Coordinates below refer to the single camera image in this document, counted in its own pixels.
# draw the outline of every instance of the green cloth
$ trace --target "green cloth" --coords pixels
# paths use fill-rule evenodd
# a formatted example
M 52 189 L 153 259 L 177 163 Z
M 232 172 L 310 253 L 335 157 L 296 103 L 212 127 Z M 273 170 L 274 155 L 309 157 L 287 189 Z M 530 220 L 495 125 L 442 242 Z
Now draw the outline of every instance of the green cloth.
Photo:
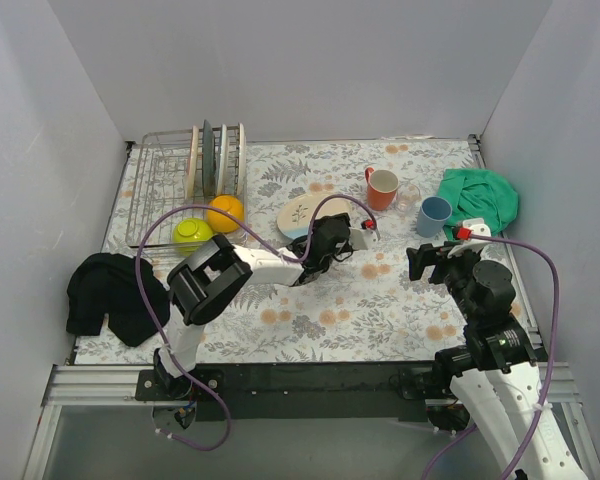
M 453 213 L 444 227 L 449 240 L 451 227 L 470 218 L 484 218 L 496 235 L 518 215 L 518 192 L 502 175 L 491 170 L 449 168 L 445 170 L 438 196 L 447 200 Z

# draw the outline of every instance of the black towel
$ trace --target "black towel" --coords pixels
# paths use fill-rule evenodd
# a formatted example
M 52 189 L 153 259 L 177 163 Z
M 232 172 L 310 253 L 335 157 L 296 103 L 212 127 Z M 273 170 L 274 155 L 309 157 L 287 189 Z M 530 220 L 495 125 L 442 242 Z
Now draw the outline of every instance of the black towel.
M 164 326 L 169 320 L 169 298 L 153 267 L 142 259 L 140 273 L 151 306 Z M 156 326 L 142 302 L 135 276 L 135 259 L 120 254 L 96 253 L 74 272 L 69 286 L 67 332 L 100 335 L 104 314 L 109 328 L 125 345 L 137 347 L 153 336 Z

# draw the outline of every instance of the mug handle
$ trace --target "mug handle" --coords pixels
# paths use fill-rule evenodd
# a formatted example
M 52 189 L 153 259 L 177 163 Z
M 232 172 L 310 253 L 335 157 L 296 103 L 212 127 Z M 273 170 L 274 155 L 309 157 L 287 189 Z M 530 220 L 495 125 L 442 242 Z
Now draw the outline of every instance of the mug handle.
M 364 178 L 367 181 L 367 183 L 369 183 L 369 177 L 371 176 L 371 174 L 374 172 L 375 170 L 373 169 L 373 167 L 367 167 L 364 170 Z

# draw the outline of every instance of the floral mat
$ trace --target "floral mat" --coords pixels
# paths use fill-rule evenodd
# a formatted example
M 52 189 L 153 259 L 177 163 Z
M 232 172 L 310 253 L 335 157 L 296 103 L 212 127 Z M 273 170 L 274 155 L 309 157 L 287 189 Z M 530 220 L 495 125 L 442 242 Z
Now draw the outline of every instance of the floral mat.
M 133 255 L 125 243 L 138 150 L 127 164 L 103 251 Z M 401 209 L 377 215 L 381 242 L 356 252 L 303 287 L 258 285 L 244 289 L 207 325 L 198 350 L 201 363 L 346 362 L 430 360 L 436 351 L 463 343 L 464 320 L 444 285 L 410 282 L 405 249 L 440 244 L 415 233 L 422 198 L 435 194 L 447 168 L 477 168 L 465 141 L 417 140 L 360 143 L 254 144 L 247 148 L 247 221 L 267 241 L 289 243 L 276 216 L 290 199 L 307 192 L 366 196 L 364 168 L 386 168 L 401 181 Z M 364 212 L 352 207 L 352 221 Z M 249 238 L 249 247 L 258 247 Z M 501 245 L 485 257 L 511 266 Z M 181 257 L 149 258 L 162 281 Z M 519 296 L 513 311 L 529 329 Z M 148 364 L 158 336 L 138 348 L 125 346 L 105 326 L 98 337 L 79 337 L 76 364 Z

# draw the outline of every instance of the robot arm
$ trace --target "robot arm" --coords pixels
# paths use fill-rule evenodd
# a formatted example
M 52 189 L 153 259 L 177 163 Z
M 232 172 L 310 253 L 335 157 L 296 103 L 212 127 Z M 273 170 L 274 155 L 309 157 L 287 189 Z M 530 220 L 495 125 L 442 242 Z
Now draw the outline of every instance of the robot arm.
M 463 226 L 490 235 L 481 219 Z M 446 285 L 467 322 L 466 346 L 437 352 L 432 380 L 463 402 L 504 469 L 529 430 L 535 409 L 542 408 L 537 405 L 540 375 L 533 346 L 511 313 L 511 272 L 498 262 L 482 260 L 483 247 L 484 242 L 469 239 L 407 249 L 409 277 L 419 280 L 425 267 L 435 266 L 429 282 Z M 520 477 L 532 480 L 587 478 L 546 407 L 518 469 L 524 472 Z
M 200 246 L 167 277 L 171 299 L 169 342 L 159 349 L 154 360 L 156 373 L 167 391 L 182 375 L 169 352 L 184 370 L 193 370 L 205 325 L 217 318 L 243 287 L 299 286 L 313 282 L 329 270 L 334 260 L 341 262 L 354 251 L 368 249 L 376 242 L 378 234 L 374 227 L 367 221 L 361 229 L 351 228 L 347 214 L 317 219 L 309 254 L 302 263 L 286 261 L 282 255 L 301 258 L 306 236 L 281 248 L 280 255 L 232 245 L 223 235 L 216 235 Z

